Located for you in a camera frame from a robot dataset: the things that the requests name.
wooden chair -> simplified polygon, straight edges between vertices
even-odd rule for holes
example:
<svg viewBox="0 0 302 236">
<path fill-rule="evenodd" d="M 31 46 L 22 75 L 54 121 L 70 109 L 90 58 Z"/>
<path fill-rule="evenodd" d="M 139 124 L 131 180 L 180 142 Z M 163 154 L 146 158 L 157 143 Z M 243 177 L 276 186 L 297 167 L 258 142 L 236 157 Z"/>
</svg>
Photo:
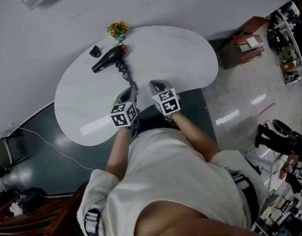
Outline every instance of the wooden chair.
<svg viewBox="0 0 302 236">
<path fill-rule="evenodd" d="M 36 211 L 7 218 L 11 200 L 0 209 L 0 235 L 82 236 L 77 222 L 87 183 L 81 185 L 72 197 L 48 198 Z"/>
</svg>

kidney-shaped table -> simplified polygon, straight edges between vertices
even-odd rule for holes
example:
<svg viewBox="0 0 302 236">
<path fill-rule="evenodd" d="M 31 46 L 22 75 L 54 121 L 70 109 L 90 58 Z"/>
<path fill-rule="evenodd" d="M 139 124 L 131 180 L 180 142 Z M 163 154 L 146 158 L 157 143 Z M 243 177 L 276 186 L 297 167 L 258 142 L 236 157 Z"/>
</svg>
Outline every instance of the kidney-shaped table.
<svg viewBox="0 0 302 236">
<path fill-rule="evenodd" d="M 167 80 L 176 92 L 208 86 L 218 73 L 212 46 L 199 34 L 181 28 L 147 26 L 128 32 L 124 60 L 138 86 L 137 107 L 153 104 L 150 80 Z M 129 83 L 113 65 L 99 73 L 92 66 L 118 42 L 107 37 L 97 42 L 102 55 L 96 59 L 82 53 L 63 74 L 55 95 L 55 115 L 62 131 L 75 143 L 93 146 L 118 130 L 109 118 L 116 97 Z"/>
</svg>

hand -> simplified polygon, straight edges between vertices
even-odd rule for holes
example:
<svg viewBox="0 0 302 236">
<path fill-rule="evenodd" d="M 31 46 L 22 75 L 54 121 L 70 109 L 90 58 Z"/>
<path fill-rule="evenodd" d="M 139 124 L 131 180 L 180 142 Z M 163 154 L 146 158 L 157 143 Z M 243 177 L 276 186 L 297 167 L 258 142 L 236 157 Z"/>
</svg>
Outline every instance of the hand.
<svg viewBox="0 0 302 236">
<path fill-rule="evenodd" d="M 284 179 L 286 177 L 287 172 L 283 169 L 283 167 L 279 170 L 279 179 Z"/>
</svg>

white shirt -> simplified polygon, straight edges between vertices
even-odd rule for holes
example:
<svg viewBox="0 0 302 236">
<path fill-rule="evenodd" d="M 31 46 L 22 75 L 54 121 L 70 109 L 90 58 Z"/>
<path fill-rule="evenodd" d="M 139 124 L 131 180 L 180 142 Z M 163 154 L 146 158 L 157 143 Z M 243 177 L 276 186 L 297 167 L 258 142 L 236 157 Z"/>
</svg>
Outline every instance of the white shirt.
<svg viewBox="0 0 302 236">
<path fill-rule="evenodd" d="M 265 201 L 258 173 L 236 150 L 221 151 L 211 163 L 174 129 L 152 129 L 137 137 L 129 149 L 124 179 L 94 170 L 78 210 L 84 230 L 87 211 L 101 212 L 99 236 L 133 236 L 142 210 L 154 201 L 191 207 L 210 219 L 247 228 L 238 188 L 228 170 L 238 170 L 254 185 L 259 207 Z"/>
</svg>

white wall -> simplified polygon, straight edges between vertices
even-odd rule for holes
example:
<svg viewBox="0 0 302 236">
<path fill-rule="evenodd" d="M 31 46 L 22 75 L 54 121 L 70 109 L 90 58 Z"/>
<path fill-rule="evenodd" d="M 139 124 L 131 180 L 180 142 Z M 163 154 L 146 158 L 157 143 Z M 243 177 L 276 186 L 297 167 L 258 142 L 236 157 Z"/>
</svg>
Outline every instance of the white wall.
<svg viewBox="0 0 302 236">
<path fill-rule="evenodd" d="M 213 39 L 288 1 L 49 0 L 29 11 L 20 0 L 0 0 L 0 136 L 8 123 L 20 124 L 53 101 L 69 64 L 114 21 L 182 27 Z"/>
</svg>

